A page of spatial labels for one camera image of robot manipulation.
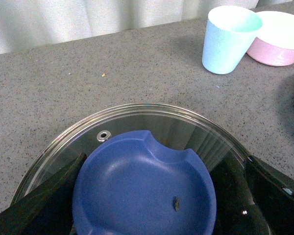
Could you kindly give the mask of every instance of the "gray countertop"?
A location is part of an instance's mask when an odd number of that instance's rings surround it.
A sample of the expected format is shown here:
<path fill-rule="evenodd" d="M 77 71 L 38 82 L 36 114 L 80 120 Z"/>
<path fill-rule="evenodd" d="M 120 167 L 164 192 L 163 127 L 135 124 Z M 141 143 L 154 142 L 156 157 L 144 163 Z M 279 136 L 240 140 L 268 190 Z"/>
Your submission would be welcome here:
<path fill-rule="evenodd" d="M 269 9 L 294 14 L 294 1 Z M 191 20 L 0 55 L 0 212 L 56 136 L 132 102 L 200 113 L 294 179 L 294 64 L 245 55 L 232 73 L 212 74 L 201 63 L 205 27 Z"/>

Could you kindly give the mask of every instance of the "debris in bowl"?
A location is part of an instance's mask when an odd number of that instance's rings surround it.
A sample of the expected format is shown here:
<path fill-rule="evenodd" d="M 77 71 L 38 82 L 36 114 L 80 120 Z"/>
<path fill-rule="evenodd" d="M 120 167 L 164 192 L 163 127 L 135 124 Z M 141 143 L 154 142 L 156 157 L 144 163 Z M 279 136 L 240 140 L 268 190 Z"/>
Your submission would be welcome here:
<path fill-rule="evenodd" d="M 176 212 L 180 209 L 180 199 L 178 197 L 174 198 L 174 209 Z"/>

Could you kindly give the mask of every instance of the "plastic cup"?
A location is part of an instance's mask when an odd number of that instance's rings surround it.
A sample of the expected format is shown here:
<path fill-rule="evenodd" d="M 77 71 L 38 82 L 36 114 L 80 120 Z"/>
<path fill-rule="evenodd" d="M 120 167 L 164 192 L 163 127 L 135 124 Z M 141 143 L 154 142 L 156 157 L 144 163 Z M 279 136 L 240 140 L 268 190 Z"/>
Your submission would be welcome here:
<path fill-rule="evenodd" d="M 243 7 L 219 6 L 208 14 L 202 64 L 216 74 L 232 72 L 261 28 L 260 17 Z"/>

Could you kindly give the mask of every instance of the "metal grommet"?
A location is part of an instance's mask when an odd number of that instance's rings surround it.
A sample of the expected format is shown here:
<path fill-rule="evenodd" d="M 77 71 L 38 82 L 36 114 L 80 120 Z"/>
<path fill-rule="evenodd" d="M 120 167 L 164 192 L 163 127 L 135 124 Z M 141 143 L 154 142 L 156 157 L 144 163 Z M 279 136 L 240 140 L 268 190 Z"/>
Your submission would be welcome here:
<path fill-rule="evenodd" d="M 111 133 L 110 131 L 100 131 L 98 134 L 97 134 L 97 140 L 101 143 L 107 141 L 108 139 L 111 138 Z"/>

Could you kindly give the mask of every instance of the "pink bowl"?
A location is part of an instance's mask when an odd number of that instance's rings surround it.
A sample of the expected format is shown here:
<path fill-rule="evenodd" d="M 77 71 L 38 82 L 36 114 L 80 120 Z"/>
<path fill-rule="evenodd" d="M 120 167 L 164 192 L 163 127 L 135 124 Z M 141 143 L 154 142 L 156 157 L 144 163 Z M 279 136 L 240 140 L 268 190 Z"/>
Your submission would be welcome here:
<path fill-rule="evenodd" d="M 294 63 L 294 15 L 262 11 L 257 15 L 263 26 L 247 51 L 254 60 L 271 66 Z"/>

